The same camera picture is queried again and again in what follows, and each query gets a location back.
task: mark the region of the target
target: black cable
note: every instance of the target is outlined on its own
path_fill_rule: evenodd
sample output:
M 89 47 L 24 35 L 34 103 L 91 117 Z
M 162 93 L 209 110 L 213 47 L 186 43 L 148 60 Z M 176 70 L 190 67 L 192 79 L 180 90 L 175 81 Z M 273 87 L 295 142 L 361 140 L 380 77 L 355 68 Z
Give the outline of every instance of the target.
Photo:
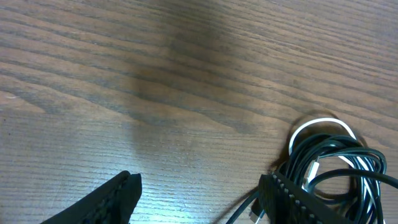
M 376 220 L 378 224 L 383 224 L 380 182 L 398 188 L 398 180 L 385 175 L 387 162 L 381 152 L 364 147 L 354 138 L 338 134 L 314 134 L 293 146 L 289 159 L 283 162 L 277 171 L 301 187 L 313 161 L 336 156 L 343 156 L 350 161 L 352 169 L 337 169 L 318 175 L 307 185 L 308 192 L 327 205 L 337 206 L 339 213 L 343 213 L 344 217 L 355 224 L 374 223 Z M 352 177 L 348 193 L 314 193 L 318 183 L 339 176 Z M 250 195 L 227 224 L 233 223 L 258 194 L 257 191 Z
M 226 224 L 232 224 L 236 219 L 242 214 L 242 212 L 250 205 L 252 201 L 259 197 L 259 191 L 256 190 L 253 194 L 251 194 L 239 208 L 232 214 L 231 218 L 226 222 Z

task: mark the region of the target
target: white cord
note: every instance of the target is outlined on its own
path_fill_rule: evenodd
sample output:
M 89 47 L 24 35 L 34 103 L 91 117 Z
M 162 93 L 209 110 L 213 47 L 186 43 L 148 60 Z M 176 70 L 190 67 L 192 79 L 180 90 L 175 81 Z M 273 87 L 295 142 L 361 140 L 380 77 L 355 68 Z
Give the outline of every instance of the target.
M 293 144 L 294 144 L 294 140 L 295 140 L 295 138 L 297 137 L 297 135 L 298 135 L 304 128 L 306 128 L 306 127 L 308 127 L 308 126 L 310 126 L 310 125 L 312 125 L 312 124 L 319 123 L 319 122 L 333 122 L 333 123 L 338 123 L 338 124 L 340 124 L 343 128 L 345 128 L 345 130 L 347 130 L 348 134 L 349 134 L 353 139 L 356 140 L 356 137 L 355 137 L 355 135 L 354 135 L 354 132 L 351 130 L 351 128 L 349 128 L 349 126 L 348 126 L 346 123 L 342 122 L 342 121 L 339 120 L 339 119 L 336 119 L 336 118 L 318 118 L 318 119 L 313 119 L 313 120 L 311 120 L 311 121 L 308 121 L 308 122 L 304 123 L 303 125 L 301 125 L 300 127 L 298 127 L 298 128 L 295 130 L 295 132 L 293 133 L 293 135 L 292 135 L 292 137 L 290 138 L 290 141 L 289 141 L 289 155 L 291 155 L 291 153 L 293 152 Z M 348 163 L 348 165 L 351 166 L 352 168 L 355 168 L 355 167 L 354 167 L 354 164 L 353 164 L 350 160 L 348 160 L 346 157 L 344 157 L 344 156 L 339 156 L 339 158 L 342 159 L 342 160 L 344 160 L 346 163 Z M 357 156 L 357 159 L 358 159 L 359 163 L 361 164 L 361 166 L 362 166 L 365 170 L 369 170 L 369 167 L 368 167 L 368 166 L 366 165 L 366 163 L 362 160 L 362 158 L 360 158 L 360 157 Z M 311 166 L 311 168 L 310 168 L 310 170 L 309 170 L 309 172 L 308 172 L 307 184 L 316 176 L 317 171 L 318 171 L 318 168 L 319 168 L 319 164 L 318 164 L 317 166 Z M 372 194 L 370 194 L 370 193 L 371 193 L 371 189 L 369 188 L 368 182 L 365 180 L 365 178 L 363 178 L 363 181 L 364 181 L 364 184 L 365 184 L 365 187 L 366 187 L 366 190 L 367 190 L 367 191 L 365 191 L 364 198 L 366 197 L 366 192 L 369 192 L 369 195 L 371 196 L 372 203 L 374 204 L 374 206 L 376 206 L 376 203 L 375 203 L 375 201 L 374 201 L 374 198 L 372 197 Z

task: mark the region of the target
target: cable bundle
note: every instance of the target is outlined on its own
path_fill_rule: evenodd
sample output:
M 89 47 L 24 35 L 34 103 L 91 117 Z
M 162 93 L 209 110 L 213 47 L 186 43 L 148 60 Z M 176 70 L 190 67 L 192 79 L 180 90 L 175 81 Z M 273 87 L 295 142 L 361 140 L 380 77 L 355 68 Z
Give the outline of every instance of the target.
M 295 138 L 307 126 L 319 122 L 334 122 L 344 127 L 349 136 L 339 134 L 314 134 L 296 146 Z M 354 223 L 384 223 L 381 207 L 380 182 L 398 188 L 398 180 L 386 176 L 386 158 L 384 155 L 356 140 L 352 130 L 342 121 L 335 118 L 319 118 L 301 125 L 292 135 L 289 142 L 289 160 L 285 161 L 278 172 L 284 174 L 310 194 L 321 181 L 339 177 L 353 177 L 353 185 L 348 193 L 341 195 L 315 196 L 327 205 L 338 207 L 338 212 Z M 339 157 L 352 169 L 337 169 L 316 176 L 319 161 L 326 157 Z M 256 195 L 251 195 L 231 217 L 237 219 L 239 214 L 252 202 Z

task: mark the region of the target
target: black object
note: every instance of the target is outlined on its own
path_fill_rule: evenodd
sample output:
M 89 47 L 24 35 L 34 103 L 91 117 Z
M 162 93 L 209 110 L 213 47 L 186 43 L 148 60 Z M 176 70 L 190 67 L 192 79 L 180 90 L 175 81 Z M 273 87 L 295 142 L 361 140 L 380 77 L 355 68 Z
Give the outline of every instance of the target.
M 141 193 L 141 175 L 122 171 L 42 224 L 127 224 Z
M 261 175 L 259 203 L 270 223 L 353 223 L 295 185 L 279 172 Z

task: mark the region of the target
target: wooden surface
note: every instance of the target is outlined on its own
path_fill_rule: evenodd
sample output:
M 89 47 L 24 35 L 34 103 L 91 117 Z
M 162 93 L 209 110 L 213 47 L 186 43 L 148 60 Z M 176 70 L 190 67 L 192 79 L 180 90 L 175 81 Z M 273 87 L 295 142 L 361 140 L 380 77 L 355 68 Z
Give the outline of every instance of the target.
M 395 0 L 0 0 L 0 223 L 39 223 L 122 170 L 143 178 L 133 223 L 224 223 L 313 110 L 397 178 L 397 15 Z

